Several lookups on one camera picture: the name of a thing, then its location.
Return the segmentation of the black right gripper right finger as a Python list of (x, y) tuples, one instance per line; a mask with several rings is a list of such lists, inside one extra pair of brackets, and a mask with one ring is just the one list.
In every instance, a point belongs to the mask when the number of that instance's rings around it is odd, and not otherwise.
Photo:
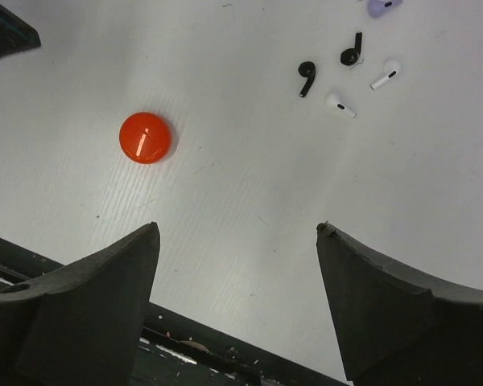
[(483, 290), (403, 264), (328, 223), (316, 247), (349, 381), (483, 385)]

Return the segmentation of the orange round charging case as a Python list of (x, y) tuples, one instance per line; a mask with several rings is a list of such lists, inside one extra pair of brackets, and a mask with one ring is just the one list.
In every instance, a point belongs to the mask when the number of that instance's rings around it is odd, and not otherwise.
[(130, 160), (140, 164), (156, 163), (170, 153), (171, 127), (154, 113), (134, 113), (120, 127), (119, 144)]

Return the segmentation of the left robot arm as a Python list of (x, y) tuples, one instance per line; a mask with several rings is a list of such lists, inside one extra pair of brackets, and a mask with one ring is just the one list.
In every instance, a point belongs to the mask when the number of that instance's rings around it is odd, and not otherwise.
[(0, 59), (39, 47), (37, 30), (0, 4)]

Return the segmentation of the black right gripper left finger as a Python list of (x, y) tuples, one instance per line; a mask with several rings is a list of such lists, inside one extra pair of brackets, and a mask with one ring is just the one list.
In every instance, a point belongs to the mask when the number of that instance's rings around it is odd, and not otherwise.
[(0, 385), (127, 385), (159, 259), (149, 223), (0, 290)]

